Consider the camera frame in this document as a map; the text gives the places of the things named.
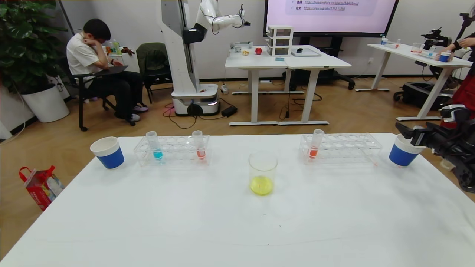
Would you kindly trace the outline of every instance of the wooden floor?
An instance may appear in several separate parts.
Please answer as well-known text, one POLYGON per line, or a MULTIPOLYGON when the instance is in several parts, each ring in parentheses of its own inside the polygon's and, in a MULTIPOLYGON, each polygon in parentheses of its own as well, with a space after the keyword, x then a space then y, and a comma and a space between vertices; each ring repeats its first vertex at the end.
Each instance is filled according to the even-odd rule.
MULTIPOLYGON (((331 86, 318 86, 317 93, 323 101, 314 102, 311 120, 326 120, 330 125, 325 126, 236 126, 229 127, 232 121, 250 121, 250 96, 223 95, 223 99, 234 104, 238 113, 230 118, 219 120, 198 119, 196 124, 187 130, 178 128, 168 117, 162 114, 167 111, 165 106, 171 103, 171 89, 156 91, 154 103, 150 111, 142 114, 142 120, 135 127, 116 119, 112 111, 104 111, 100 102, 85 104, 85 126, 89 131, 82 132, 78 128, 78 102, 69 101, 67 105, 71 114, 66 118, 48 124, 39 122, 26 128, 12 142, 4 143, 1 149, 1 206, 0 206, 0 258, 3 258, 23 233, 41 214, 40 209, 23 188, 18 176, 22 166, 47 169, 56 166, 55 173, 63 184, 71 180, 93 158, 89 146, 95 140, 105 136, 143 136, 148 131, 157 131, 159 135, 188 135, 194 130, 202 130, 211 135, 241 135, 241 134, 307 134, 315 128, 321 128, 326 133, 397 133, 394 124, 398 116, 416 116, 419 109, 402 103, 394 103, 393 93, 408 81, 418 79, 391 78, 383 79, 381 87, 390 88, 391 92, 354 92, 347 89, 347 83, 335 82, 331 86)), ((261 90, 281 90, 282 81, 276 85, 261 85, 261 90)), ((369 88, 371 78, 356 79, 356 88, 369 88)), ((247 82, 228 82, 230 91, 247 90, 247 82)), ((292 95, 292 98, 304 97, 292 95)), ((287 95, 259 96, 259 119, 279 120, 279 112, 287 103, 287 95)), ((301 108, 290 106, 288 120, 300 120, 301 108)), ((193 124, 193 118, 173 118, 181 127, 193 124)), ((425 122, 408 122, 409 126, 425 122)), ((429 149, 423 155, 439 168, 451 181, 456 181, 452 173, 439 166, 440 158, 432 155, 429 149)), ((475 194, 469 195, 475 201, 475 194)))

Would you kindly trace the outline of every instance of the black chair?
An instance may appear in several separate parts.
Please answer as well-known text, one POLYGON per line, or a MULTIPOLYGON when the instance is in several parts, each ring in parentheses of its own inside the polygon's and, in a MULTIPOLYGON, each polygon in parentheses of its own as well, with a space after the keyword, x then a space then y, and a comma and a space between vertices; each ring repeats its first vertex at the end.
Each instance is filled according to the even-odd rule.
POLYGON ((168 63, 168 55, 163 43, 145 43, 137 48, 137 60, 143 85, 147 89, 150 104, 153 91, 170 89, 173 87, 154 89, 152 85, 173 83, 168 63))
MULTIPOLYGON (((92 74, 80 74, 80 75, 73 75, 71 71, 69 70, 69 64, 67 62, 66 57, 62 57, 58 60, 58 65, 61 67, 61 69, 65 72, 66 76, 69 79, 69 83, 65 84, 67 86, 71 86, 73 88, 77 88, 79 90, 79 128, 81 131, 85 132, 87 131, 87 127, 83 126, 83 105, 84 105, 84 100, 91 98, 91 97, 99 97, 102 99, 102 107, 104 110, 109 110, 109 107, 106 105, 109 105, 114 111, 115 111, 115 105, 113 105, 109 100, 107 100, 107 97, 110 96, 108 95, 101 95, 98 94, 97 92, 93 92, 92 90, 89 90, 88 88, 85 87, 85 84, 92 82, 94 79, 100 76, 95 76, 92 74), (84 82, 85 77, 89 76, 95 76, 92 79, 87 80, 84 82)), ((130 119, 126 119, 126 121, 131 125, 135 126, 135 122, 131 121, 130 119)))

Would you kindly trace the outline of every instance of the red clothing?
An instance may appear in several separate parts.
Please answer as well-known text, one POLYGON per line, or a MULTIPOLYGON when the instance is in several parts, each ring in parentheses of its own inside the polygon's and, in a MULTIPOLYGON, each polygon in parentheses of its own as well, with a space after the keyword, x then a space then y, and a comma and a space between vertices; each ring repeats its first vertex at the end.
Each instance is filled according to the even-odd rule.
MULTIPOLYGON (((472 112, 470 119, 475 119, 475 75, 467 75, 452 100, 454 104, 465 105, 472 112)), ((455 128, 456 124, 442 122, 440 126, 455 128)))

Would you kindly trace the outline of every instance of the wheel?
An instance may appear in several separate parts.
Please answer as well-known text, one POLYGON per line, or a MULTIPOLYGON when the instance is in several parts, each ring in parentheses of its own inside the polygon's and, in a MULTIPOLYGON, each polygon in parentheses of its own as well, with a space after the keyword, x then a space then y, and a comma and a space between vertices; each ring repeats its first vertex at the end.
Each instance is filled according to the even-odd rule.
POLYGON ((397 101, 401 100, 401 96, 402 96, 402 92, 397 92, 393 95, 392 98, 394 99, 394 101, 397 102, 397 101))

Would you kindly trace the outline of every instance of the monitor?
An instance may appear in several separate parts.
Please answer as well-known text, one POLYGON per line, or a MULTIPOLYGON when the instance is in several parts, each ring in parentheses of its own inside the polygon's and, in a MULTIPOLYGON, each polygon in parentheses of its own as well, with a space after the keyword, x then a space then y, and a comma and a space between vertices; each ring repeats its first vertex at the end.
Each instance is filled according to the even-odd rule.
POLYGON ((399 0, 266 0, 268 25, 294 27, 295 36, 381 37, 399 0))

